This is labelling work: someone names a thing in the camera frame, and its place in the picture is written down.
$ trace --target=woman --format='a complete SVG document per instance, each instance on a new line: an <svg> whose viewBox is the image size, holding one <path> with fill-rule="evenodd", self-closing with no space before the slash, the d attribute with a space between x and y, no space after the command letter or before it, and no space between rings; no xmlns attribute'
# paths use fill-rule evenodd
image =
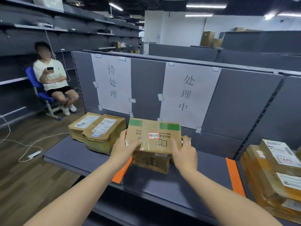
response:
<svg viewBox="0 0 301 226"><path fill-rule="evenodd" d="M78 94L68 85L66 72L62 63L51 58L52 51L46 42L36 42L35 50L41 57L41 59L35 61L33 64L37 80L43 84L47 94L61 104L59 108L65 116L70 115L69 110L76 112L77 109L73 104L77 101Z"/></svg>
<svg viewBox="0 0 301 226"><path fill-rule="evenodd" d="M141 144L125 144L126 130L113 146L107 162L70 190L55 199L32 217L24 226L80 226L111 182L114 175L127 163L133 151ZM172 140L172 157L183 178L203 199L208 209L222 226L281 226L266 210L251 200L212 181L197 171L198 157L187 136L178 150Z"/></svg>

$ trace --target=white t-shirt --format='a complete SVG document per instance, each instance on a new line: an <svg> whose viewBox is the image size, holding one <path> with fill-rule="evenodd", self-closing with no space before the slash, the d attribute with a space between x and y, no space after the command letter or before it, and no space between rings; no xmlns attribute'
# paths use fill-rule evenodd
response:
<svg viewBox="0 0 301 226"><path fill-rule="evenodd" d="M64 67L60 61L51 59L49 64L45 64L45 63L41 62L40 60L37 60L33 64L33 71L35 72L35 75L36 75L36 78L38 81L40 81L40 77L42 76L44 69L47 67L53 67L53 70L54 70L54 72L52 74L47 75L48 80L54 80L61 76L67 77ZM46 90L46 91L50 90L50 89L61 88L61 87L67 86L67 85L68 85L68 83L66 80L63 80L62 82L59 82L59 83L43 84L44 90Z"/></svg>

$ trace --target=white sneaker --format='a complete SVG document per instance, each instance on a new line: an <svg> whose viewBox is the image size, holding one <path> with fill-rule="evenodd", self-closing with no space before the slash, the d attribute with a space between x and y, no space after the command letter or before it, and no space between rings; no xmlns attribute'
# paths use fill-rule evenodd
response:
<svg viewBox="0 0 301 226"><path fill-rule="evenodd" d="M76 112L77 108L74 105L71 105L70 110L71 110L71 112Z"/></svg>
<svg viewBox="0 0 301 226"><path fill-rule="evenodd" d="M59 105L58 108L63 111L63 114L65 116L69 116L70 115L69 108L64 108L62 105Z"/></svg>

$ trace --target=ceiling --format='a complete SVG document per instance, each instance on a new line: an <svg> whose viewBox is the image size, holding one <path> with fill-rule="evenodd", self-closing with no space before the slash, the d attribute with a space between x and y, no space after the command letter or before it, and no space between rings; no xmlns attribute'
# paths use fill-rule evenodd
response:
<svg viewBox="0 0 301 226"><path fill-rule="evenodd" d="M86 10L110 11L109 2L112 2L123 11L112 8L114 17L127 18L128 22L135 22L137 19L130 19L130 14L144 16L145 10L181 11L213 13L218 15L245 15L263 16L273 11L280 12L301 12L301 0L80 0ZM225 9L196 9L186 8L187 3L200 4L227 4Z"/></svg>

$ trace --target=wooden floor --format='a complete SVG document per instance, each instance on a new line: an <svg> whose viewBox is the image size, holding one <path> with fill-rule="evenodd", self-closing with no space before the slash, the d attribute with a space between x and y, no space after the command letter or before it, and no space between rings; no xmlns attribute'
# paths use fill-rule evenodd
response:
<svg viewBox="0 0 301 226"><path fill-rule="evenodd" d="M8 140L16 140L25 145L35 141L68 132L67 126L85 114L82 102L76 104L78 111L57 121L38 114L11 127ZM0 139L8 134L8 128L0 130ZM40 209L64 193L79 178L78 174L66 171L43 161L42 155L68 134L57 135L35 144L43 149L42 154L32 160L19 163L18 159L28 149L15 142L0 143L0 225L21 226ZM30 148L30 155L39 148Z"/></svg>

